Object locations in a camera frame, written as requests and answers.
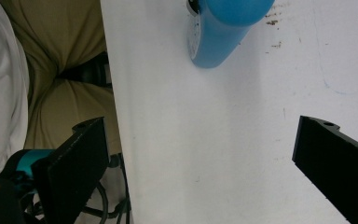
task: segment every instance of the white tabletop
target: white tabletop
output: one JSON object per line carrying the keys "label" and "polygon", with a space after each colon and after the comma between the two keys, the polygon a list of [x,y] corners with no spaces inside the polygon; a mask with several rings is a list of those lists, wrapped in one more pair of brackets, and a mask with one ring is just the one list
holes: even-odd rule
{"label": "white tabletop", "polygon": [[358,0],[277,0],[215,69],[186,0],[102,3],[134,223],[346,223],[291,159],[300,115],[358,141]]}

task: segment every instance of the blue bottle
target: blue bottle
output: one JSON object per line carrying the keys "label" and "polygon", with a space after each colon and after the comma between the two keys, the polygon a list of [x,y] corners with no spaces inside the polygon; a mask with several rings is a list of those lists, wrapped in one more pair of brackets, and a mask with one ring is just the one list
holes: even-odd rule
{"label": "blue bottle", "polygon": [[192,14],[187,44],[193,63],[203,68],[218,66],[273,3],[274,0],[187,0]]}

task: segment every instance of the blue cylinder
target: blue cylinder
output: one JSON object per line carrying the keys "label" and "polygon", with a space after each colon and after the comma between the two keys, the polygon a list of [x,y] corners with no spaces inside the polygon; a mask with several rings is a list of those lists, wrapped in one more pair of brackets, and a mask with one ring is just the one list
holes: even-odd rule
{"label": "blue cylinder", "polygon": [[273,3],[274,0],[188,0],[193,16],[187,45],[193,63],[202,68],[218,66]]}

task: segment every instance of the person's leg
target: person's leg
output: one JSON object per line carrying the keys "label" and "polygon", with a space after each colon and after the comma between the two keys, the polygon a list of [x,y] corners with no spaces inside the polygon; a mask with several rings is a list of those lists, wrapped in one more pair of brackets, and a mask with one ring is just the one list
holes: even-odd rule
{"label": "person's leg", "polygon": [[99,0],[0,0],[30,70],[26,148],[55,148],[79,122],[106,117],[111,153],[121,151],[112,90],[59,80],[106,49]]}

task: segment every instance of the white shirt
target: white shirt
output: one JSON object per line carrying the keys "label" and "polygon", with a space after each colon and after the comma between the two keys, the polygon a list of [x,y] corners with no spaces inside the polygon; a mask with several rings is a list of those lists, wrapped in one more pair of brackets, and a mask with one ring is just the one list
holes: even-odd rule
{"label": "white shirt", "polygon": [[0,171],[7,159],[23,149],[28,126],[28,67],[0,5]]}

